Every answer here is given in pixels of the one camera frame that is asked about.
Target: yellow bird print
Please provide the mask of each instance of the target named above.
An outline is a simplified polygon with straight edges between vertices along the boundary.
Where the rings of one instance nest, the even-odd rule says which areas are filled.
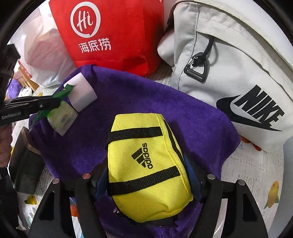
[[[278,192],[279,192],[279,182],[275,181],[275,182],[273,182],[273,185],[269,191],[268,201],[267,201],[267,204],[265,205],[264,209],[266,207],[271,208],[274,205],[274,203],[279,203]]]
[[[36,205],[37,204],[37,199],[34,195],[29,195],[28,199],[24,201],[25,204],[29,204],[29,205]]]

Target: carabiner clip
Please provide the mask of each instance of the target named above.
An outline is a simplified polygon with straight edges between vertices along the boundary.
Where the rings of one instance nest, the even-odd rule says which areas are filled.
[[[189,77],[203,83],[207,79],[207,57],[205,56],[203,58],[203,65],[204,65],[204,70],[203,73],[199,73],[193,69],[191,69],[191,65],[195,66],[194,63],[198,59],[199,56],[201,56],[203,52],[199,52],[196,55],[191,57],[191,61],[185,66],[184,68],[184,73],[188,75]]]

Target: nike swoosh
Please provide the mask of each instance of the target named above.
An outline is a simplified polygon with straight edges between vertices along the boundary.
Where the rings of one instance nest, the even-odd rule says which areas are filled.
[[[219,110],[221,110],[223,113],[225,113],[232,122],[236,122],[236,123],[240,123],[243,125],[247,125],[247,126],[253,126],[253,127],[258,127],[261,129],[265,129],[265,130],[271,130],[271,131],[281,131],[281,130],[277,130],[274,128],[271,128],[270,125],[266,125],[266,124],[262,124],[260,122],[256,122],[254,120],[239,116],[237,114],[235,114],[232,110],[231,110],[231,102],[236,99],[238,96],[235,97],[230,97],[230,98],[221,98],[217,101],[216,106]]]

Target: white circle logo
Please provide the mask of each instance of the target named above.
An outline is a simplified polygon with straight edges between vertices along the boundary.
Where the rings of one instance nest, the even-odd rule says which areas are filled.
[[[93,25],[93,21],[91,20],[91,16],[90,13],[87,11],[79,11],[79,17],[78,17],[78,24],[75,25],[74,24],[74,15],[76,13],[76,11],[80,8],[80,7],[90,7],[95,15],[96,15],[96,26],[94,31],[91,34],[83,34],[82,32],[87,29],[88,26]],[[93,37],[95,34],[97,34],[99,28],[100,28],[100,24],[101,24],[101,14],[99,9],[97,8],[97,6],[91,2],[81,2],[79,4],[77,4],[75,6],[75,8],[73,8],[72,12],[71,12],[71,16],[70,16],[70,23],[71,23],[71,27],[74,30],[74,32],[79,35],[80,37],[83,38],[90,38]]]

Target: yellow fabric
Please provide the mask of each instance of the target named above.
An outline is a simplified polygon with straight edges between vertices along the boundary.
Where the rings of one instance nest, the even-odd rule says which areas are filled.
[[[178,155],[172,148],[161,114],[117,115],[111,131],[131,128],[161,127],[163,136],[114,141],[108,146],[109,182],[127,182],[176,166],[180,176],[154,186],[123,195],[114,195],[119,210],[136,222],[174,216],[193,200],[188,177]],[[181,153],[173,135],[176,146]],[[146,148],[152,168],[143,167],[132,158],[139,148]]]

